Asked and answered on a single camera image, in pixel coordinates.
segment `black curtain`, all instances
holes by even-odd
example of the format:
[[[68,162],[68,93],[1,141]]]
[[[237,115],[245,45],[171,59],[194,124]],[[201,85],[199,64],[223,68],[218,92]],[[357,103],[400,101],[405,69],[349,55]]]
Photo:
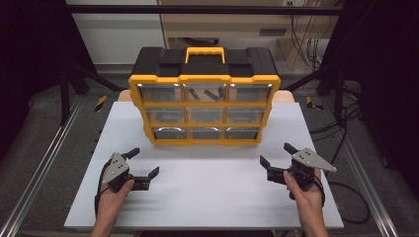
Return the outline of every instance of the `black curtain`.
[[[361,84],[361,109],[383,160],[419,198],[419,1],[345,4],[364,10],[339,19],[323,61],[335,67],[318,91],[333,88],[338,69],[344,80]]]
[[[19,132],[32,95],[59,84],[64,66],[96,72],[70,13],[46,11],[65,0],[5,0],[0,7],[0,157]],[[72,73],[83,83],[83,76]]]

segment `human hand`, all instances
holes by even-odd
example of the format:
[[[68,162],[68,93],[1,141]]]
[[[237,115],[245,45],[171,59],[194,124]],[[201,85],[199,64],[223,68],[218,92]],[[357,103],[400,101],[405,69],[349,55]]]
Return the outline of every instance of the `human hand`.
[[[320,170],[315,169],[314,175],[320,180]],[[299,222],[305,234],[312,236],[329,236],[323,219],[322,194],[316,185],[304,192],[295,178],[284,171],[284,178],[289,190],[293,193],[298,210]]]
[[[111,235],[112,228],[117,223],[118,215],[121,212],[126,196],[132,190],[133,185],[134,180],[126,181],[117,193],[113,193],[108,185],[102,185],[98,214],[90,236],[102,237]]]

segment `white tabletop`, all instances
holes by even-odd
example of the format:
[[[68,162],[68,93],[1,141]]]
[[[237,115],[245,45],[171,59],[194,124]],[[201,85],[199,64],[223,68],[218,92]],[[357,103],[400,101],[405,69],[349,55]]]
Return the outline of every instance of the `white tabletop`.
[[[298,228],[289,191],[268,182],[259,164],[263,155],[272,166],[287,168],[291,155],[283,149],[285,142],[296,149],[314,150],[297,103],[273,104],[259,145],[155,146],[144,135],[139,110],[130,102],[115,102],[64,226],[90,229],[94,225],[94,196],[103,165],[113,152],[139,147],[140,153],[127,161],[129,172],[146,176],[159,166],[160,173],[149,191],[129,193],[116,226],[137,230]],[[323,186],[326,226],[342,228],[327,182]]]

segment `cable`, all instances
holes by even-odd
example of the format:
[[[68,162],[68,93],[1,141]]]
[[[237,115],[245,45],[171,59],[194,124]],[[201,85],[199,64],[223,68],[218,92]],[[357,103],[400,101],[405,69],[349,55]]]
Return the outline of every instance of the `cable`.
[[[309,60],[312,62],[311,63],[311,68],[312,71],[317,70],[317,48],[318,48],[318,44],[321,40],[323,40],[324,36],[326,36],[327,32],[329,32],[330,28],[332,26],[332,16],[329,16],[329,25],[327,26],[326,31],[324,31],[324,33],[321,35],[321,37],[319,39],[315,39],[313,41],[313,50],[312,50],[312,56],[310,54],[310,49],[311,49],[311,39],[308,40],[307,42],[307,46],[306,46],[306,51],[305,53],[307,54]]]
[[[111,161],[112,161],[112,160],[109,160],[107,163],[105,163],[105,165],[104,165],[104,167],[102,168],[102,171],[101,171],[101,176],[99,177],[98,190],[97,190],[96,195],[95,195],[95,216],[97,216],[97,215],[98,215],[99,200],[101,199],[101,195],[102,195],[102,192],[101,192],[102,179],[103,179],[103,177],[104,177],[105,170],[106,170],[106,168],[108,168],[108,166],[111,164]]]
[[[324,202],[326,201],[326,195],[324,193],[323,184],[321,184],[321,181],[317,176],[314,176],[314,178],[317,181],[313,180],[313,183],[320,189],[322,206],[324,206]]]
[[[344,97],[346,97],[346,98],[348,98],[349,100],[351,100],[351,101],[353,101],[353,102],[356,102],[356,101],[358,101],[359,99],[358,98],[356,98],[356,97],[354,97],[354,95],[352,95],[352,94],[350,94],[352,97],[350,97],[349,95],[347,95],[347,94],[343,94],[343,96]]]
[[[332,123],[330,123],[330,124],[328,124],[326,126],[323,126],[323,127],[317,128],[315,130],[312,130],[309,133],[310,134],[320,133],[320,132],[326,131],[326,130],[328,130],[330,128],[333,128],[335,125],[337,125],[337,122],[332,122]]]
[[[293,47],[298,52],[298,54],[301,57],[304,64],[310,67],[310,64],[306,61],[306,58],[305,58],[304,54],[302,53],[302,48],[301,48],[302,42],[299,42],[301,39],[296,35],[296,28],[298,26],[298,18],[299,18],[299,16],[296,18],[296,23],[295,23],[295,26],[294,26],[293,15],[290,15],[291,33],[292,33],[291,34],[291,40],[293,42]]]
[[[101,191],[101,194],[104,193],[106,190],[108,190],[109,188],[105,188],[104,190]]]
[[[349,111],[349,108],[351,108],[352,106],[357,105],[357,104],[358,104],[357,102],[355,102],[355,103],[351,104],[350,106],[348,106],[348,108],[347,108],[347,109],[346,109],[346,111],[345,111],[344,123],[343,123],[344,133],[343,133],[343,135],[342,135],[342,139],[341,139],[341,141],[340,141],[340,143],[339,143],[339,145],[338,145],[338,148],[336,148],[335,154],[333,154],[332,161],[330,162],[330,164],[331,164],[331,165],[333,165],[333,164],[335,163],[335,160],[336,160],[336,158],[337,158],[337,156],[338,156],[338,154],[339,154],[340,148],[341,148],[341,147],[342,147],[342,145],[343,145],[343,141],[345,140],[346,133],[347,133],[346,122],[348,121],[348,117],[349,117],[349,115],[351,115],[351,114],[352,114],[352,113],[354,113],[354,112],[357,112],[358,110],[354,110],[354,111],[350,112],[348,115],[347,115],[347,112]],[[326,172],[325,172],[325,176],[327,177],[328,175],[329,175],[329,172],[328,172],[328,171],[326,171]]]
[[[34,99],[32,97],[29,98],[29,110],[32,109],[32,107],[34,106],[35,102]]]
[[[357,192],[356,190],[354,190],[353,188],[351,188],[347,185],[337,183],[337,182],[329,182],[329,185],[341,186],[343,188],[346,188],[346,189],[354,192],[358,197],[361,198],[361,200],[364,202],[364,204],[367,207],[367,215],[364,217],[364,219],[362,219],[362,220],[350,220],[350,219],[347,219],[347,218],[341,216],[344,221],[349,222],[349,223],[353,223],[353,224],[364,224],[370,219],[370,216],[371,216],[370,206],[367,203],[366,199],[359,192]]]
[[[333,135],[333,134],[335,134],[335,133],[339,132],[341,129],[342,129],[342,128],[339,128],[339,130],[336,130],[336,131],[334,131],[334,132],[332,132],[332,133],[330,133],[330,134],[328,134],[328,135],[326,135],[326,136],[323,136],[323,137],[320,137],[320,138],[317,138],[317,139],[313,139],[313,141],[319,141],[319,140],[325,139],[325,138],[327,138],[327,137],[329,137],[329,136],[331,136],[331,135]]]
[[[361,93],[353,91],[351,88],[346,85],[346,83],[343,83],[343,89],[344,92],[351,94],[353,97],[355,97],[357,100],[361,97]]]

